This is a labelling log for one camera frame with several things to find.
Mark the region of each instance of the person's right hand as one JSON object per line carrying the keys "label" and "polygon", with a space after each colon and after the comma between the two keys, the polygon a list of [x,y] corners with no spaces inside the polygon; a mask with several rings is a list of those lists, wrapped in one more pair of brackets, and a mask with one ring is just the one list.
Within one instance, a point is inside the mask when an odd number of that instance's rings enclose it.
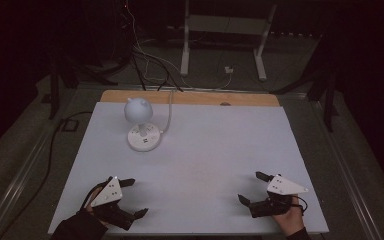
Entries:
{"label": "person's right hand", "polygon": [[[299,204],[297,195],[292,197],[292,204]],[[285,236],[290,236],[304,228],[302,210],[299,207],[291,207],[285,214],[273,215],[272,217],[279,224]]]}

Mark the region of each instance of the black sleeve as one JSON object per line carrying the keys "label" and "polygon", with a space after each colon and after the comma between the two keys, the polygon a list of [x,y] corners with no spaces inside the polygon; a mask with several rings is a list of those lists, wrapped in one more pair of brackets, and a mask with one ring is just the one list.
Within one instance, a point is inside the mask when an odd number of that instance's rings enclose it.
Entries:
{"label": "black sleeve", "polygon": [[298,232],[286,237],[287,240],[311,240],[310,236],[308,236],[307,229],[304,227]]}
{"label": "black sleeve", "polygon": [[62,221],[55,229],[51,240],[100,240],[108,230],[94,216],[80,211]]}

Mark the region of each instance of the gray floor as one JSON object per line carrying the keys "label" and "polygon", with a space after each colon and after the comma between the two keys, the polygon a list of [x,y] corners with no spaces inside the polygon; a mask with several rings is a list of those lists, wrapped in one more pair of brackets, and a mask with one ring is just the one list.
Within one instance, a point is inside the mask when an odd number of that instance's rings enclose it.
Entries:
{"label": "gray floor", "polygon": [[[191,50],[190,74],[181,79],[174,67],[167,67],[176,82],[189,91],[251,91],[264,93],[296,80],[303,71],[317,41],[296,37],[270,37],[263,54],[268,81],[257,80],[251,48],[242,44],[241,48],[227,50],[194,47]],[[161,47],[154,41],[140,44],[143,51],[164,58],[180,66],[181,41],[169,41]],[[224,66],[232,66],[230,78],[223,72]],[[145,63],[140,61],[144,71]],[[160,82],[164,71],[149,65],[147,77]],[[139,80],[131,66],[110,77],[118,82],[114,89],[138,88]],[[147,84],[155,89],[158,84]],[[321,103],[309,102],[305,92],[309,85],[279,96],[281,105],[290,120],[307,170],[317,191],[330,232],[312,235],[313,239],[384,239],[384,175],[381,172],[366,140],[348,111],[340,93],[335,95],[333,117],[334,133],[326,131],[321,122]],[[38,83],[40,94],[24,111],[11,129],[0,140],[0,202],[4,194],[21,187],[22,191],[12,191],[11,198],[18,199],[8,206],[8,200],[0,205],[0,231],[6,226],[31,197],[43,178],[50,153],[50,142],[55,122],[48,120],[50,106],[40,103],[43,95],[49,93],[49,78]],[[75,90],[62,89],[62,107],[57,119],[68,117],[81,111],[92,111],[102,92],[108,87],[88,79]],[[50,177],[42,191],[23,214],[9,228],[2,239],[49,239],[47,230],[52,219],[65,181],[86,130],[90,114],[75,117],[80,121],[76,132],[56,134]],[[20,168],[32,162],[30,174],[19,180]],[[183,237],[182,239],[202,239]],[[282,235],[218,237],[221,239],[284,239]],[[116,239],[107,236],[105,239]]]}

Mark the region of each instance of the desk lamp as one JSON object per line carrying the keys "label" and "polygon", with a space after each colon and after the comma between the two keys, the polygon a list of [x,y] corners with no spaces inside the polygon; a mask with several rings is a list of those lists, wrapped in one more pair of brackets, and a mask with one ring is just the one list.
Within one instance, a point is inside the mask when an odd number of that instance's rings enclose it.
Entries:
{"label": "desk lamp", "polygon": [[127,134],[131,148],[139,152],[151,151],[161,140],[161,132],[157,126],[149,123],[153,115],[151,103],[144,98],[128,98],[124,107],[127,121],[134,123]]}

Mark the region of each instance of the person's left hand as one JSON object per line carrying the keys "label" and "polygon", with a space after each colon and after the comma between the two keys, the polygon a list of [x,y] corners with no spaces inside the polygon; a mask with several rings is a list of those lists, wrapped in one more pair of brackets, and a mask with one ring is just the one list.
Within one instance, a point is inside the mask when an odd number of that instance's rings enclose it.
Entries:
{"label": "person's left hand", "polygon": [[[91,197],[90,197],[89,203],[88,203],[87,206],[86,206],[86,211],[87,211],[88,213],[90,213],[92,216],[94,216],[93,208],[92,208],[92,206],[91,206],[92,201],[93,201],[93,199],[96,198],[96,196],[99,194],[99,192],[100,192],[101,190],[102,190],[102,188],[100,187],[100,188],[97,188],[95,191],[93,191],[93,193],[92,193],[92,195],[91,195]],[[104,226],[106,226],[106,225],[109,224],[108,222],[104,222],[104,221],[101,221],[101,220],[99,220],[99,222],[101,222],[102,225],[104,225]]]}

